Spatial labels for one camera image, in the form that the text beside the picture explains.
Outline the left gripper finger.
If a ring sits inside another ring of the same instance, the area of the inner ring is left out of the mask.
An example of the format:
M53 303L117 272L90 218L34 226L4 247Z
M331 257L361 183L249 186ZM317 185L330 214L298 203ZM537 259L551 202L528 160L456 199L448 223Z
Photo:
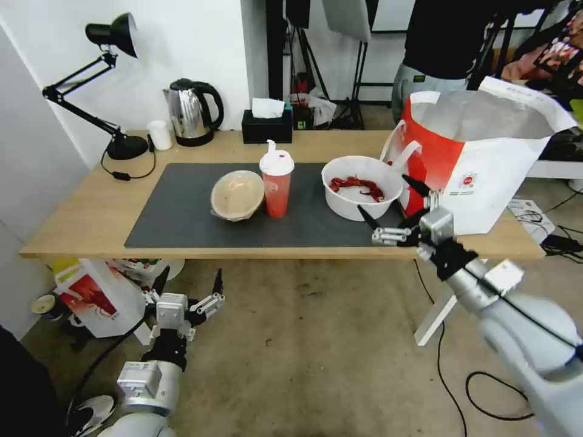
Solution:
M199 315L213 315L224 303L222 268L219 268L211 293L196 304L196 313Z
M170 266L166 266L164 270L155 278L152 286L142 289L142 296L147 304L156 304L163 294L164 287L168 281Z

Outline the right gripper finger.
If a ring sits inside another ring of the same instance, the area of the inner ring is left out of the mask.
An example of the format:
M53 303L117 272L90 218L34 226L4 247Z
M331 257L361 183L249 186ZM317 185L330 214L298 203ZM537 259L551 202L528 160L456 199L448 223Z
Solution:
M402 179L415 191L423 202L423 209L432 211L440 206L440 199L442 196L441 189L433 190L425 182L417 180L410 175L402 174Z
M408 228L381 227L380 224L363 208L357 206L366 225L372 230L371 242L373 246L397 246L405 243L409 237Z

